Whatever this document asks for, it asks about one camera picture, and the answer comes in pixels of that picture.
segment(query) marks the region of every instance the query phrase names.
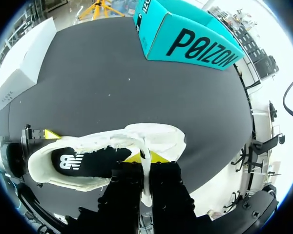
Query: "white box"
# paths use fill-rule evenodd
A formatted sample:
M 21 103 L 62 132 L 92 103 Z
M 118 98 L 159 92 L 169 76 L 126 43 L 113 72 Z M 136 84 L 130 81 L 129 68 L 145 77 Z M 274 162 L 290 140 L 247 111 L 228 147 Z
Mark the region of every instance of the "white box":
M 52 18 L 25 34 L 7 53 L 0 68 L 0 110 L 37 84 L 44 56 L 57 30 Z

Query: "new balance logo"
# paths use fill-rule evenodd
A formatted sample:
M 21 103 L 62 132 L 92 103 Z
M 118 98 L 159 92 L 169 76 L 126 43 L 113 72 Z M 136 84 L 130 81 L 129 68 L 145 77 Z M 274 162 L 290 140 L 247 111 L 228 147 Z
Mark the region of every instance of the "new balance logo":
M 76 155 L 76 157 L 74 157 L 73 155 L 62 155 L 60 160 L 60 167 L 62 169 L 69 170 L 73 168 L 73 170 L 78 170 L 83 160 L 83 155 Z

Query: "yellow tripod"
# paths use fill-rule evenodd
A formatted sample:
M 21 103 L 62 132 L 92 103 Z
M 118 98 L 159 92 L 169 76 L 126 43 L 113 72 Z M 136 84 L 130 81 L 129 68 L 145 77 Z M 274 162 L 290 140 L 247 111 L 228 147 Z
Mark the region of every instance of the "yellow tripod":
M 78 19 L 82 20 L 86 15 L 88 15 L 94 9 L 93 20 L 95 20 L 96 17 L 99 16 L 99 14 L 100 14 L 100 8 L 101 7 L 103 7 L 103 9 L 104 9 L 104 15 L 105 15 L 105 17 L 108 17 L 107 10 L 114 11 L 114 12 L 116 12 L 117 14 L 119 14 L 122 17 L 125 16 L 122 12 L 119 12 L 118 10 L 115 10 L 112 7 L 106 5 L 105 4 L 105 1 L 111 3 L 110 0 L 96 0 L 96 2 L 94 4 L 92 4 L 91 6 L 89 6 L 87 9 L 85 9 L 80 14 L 80 16 L 78 17 Z

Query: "yellow tripod leg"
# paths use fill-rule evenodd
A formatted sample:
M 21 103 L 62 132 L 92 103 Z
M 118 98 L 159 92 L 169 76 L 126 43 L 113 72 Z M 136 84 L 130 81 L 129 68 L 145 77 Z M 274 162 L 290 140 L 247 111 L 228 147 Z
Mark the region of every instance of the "yellow tripod leg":
M 111 10 L 111 11 L 114 11 L 116 12 L 117 14 L 119 14 L 120 16 L 124 17 L 125 14 L 123 14 L 122 12 L 119 12 L 118 10 L 115 10 L 114 8 L 112 7 L 109 7 L 109 6 L 105 6 L 107 9 Z
M 96 17 L 98 17 L 100 14 L 100 6 L 96 6 L 96 8 L 94 9 L 94 13 L 93 13 L 93 20 L 96 19 Z
M 91 6 L 89 6 L 87 9 L 85 9 L 80 16 L 78 16 L 78 19 L 82 20 L 86 15 L 88 15 L 90 13 L 90 11 L 92 11 L 93 8 L 95 8 L 96 5 L 92 4 Z
M 106 10 L 106 4 L 105 4 L 105 0 L 102 0 L 102 7 L 104 9 L 104 15 L 106 18 L 108 18 L 108 14 L 107 14 L 107 10 Z

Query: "office chair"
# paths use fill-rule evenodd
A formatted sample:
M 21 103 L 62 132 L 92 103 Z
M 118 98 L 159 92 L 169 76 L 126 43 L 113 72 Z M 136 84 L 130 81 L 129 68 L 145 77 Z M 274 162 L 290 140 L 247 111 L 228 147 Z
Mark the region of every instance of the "office chair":
M 254 167 L 259 167 L 261 168 L 261 170 L 263 170 L 263 162 L 257 163 L 258 156 L 263 153 L 267 153 L 269 150 L 275 147 L 278 144 L 278 142 L 281 142 L 283 144 L 284 141 L 285 141 L 285 135 L 283 134 L 278 134 L 275 137 L 271 138 L 270 140 L 267 140 L 266 142 L 252 140 L 249 146 L 248 154 L 246 153 L 246 145 L 245 145 L 244 148 L 241 150 L 242 154 L 239 160 L 237 160 L 236 162 L 231 162 L 231 165 L 236 165 L 242 161 L 240 168 L 235 170 L 235 172 L 239 172 L 242 169 L 242 167 L 246 164 L 249 165 L 248 173 L 251 173 Z
M 273 104 L 269 101 L 269 112 L 270 112 L 270 119 L 274 122 L 274 119 L 277 118 L 277 110 L 273 106 Z
M 238 164 L 239 162 L 242 161 L 240 168 L 235 170 L 235 172 L 239 172 L 242 169 L 242 167 L 245 164 L 247 164 L 247 161 L 245 162 L 245 159 L 248 156 L 248 154 L 246 153 L 246 145 L 244 145 L 243 149 L 241 149 L 241 152 L 242 152 L 242 154 L 240 154 L 239 160 L 237 160 L 236 162 L 231 162 L 231 165 L 236 165 L 236 164 Z
M 243 200 L 243 196 L 241 195 L 240 191 L 238 191 L 237 193 L 238 195 L 235 192 L 232 193 L 234 195 L 234 200 L 229 206 L 224 206 L 225 209 L 230 208 L 229 210 L 224 211 L 224 213 L 228 213 L 229 211 L 231 211 L 240 201 Z
M 285 138 L 285 136 L 283 134 L 278 134 L 275 137 L 271 138 L 270 140 L 267 140 L 266 142 L 260 142 L 258 140 L 252 140 L 251 148 L 253 149 L 253 151 L 257 155 L 267 153 L 269 150 L 271 150 L 273 147 L 275 147 L 278 144 L 280 135 L 282 135 L 282 137 Z

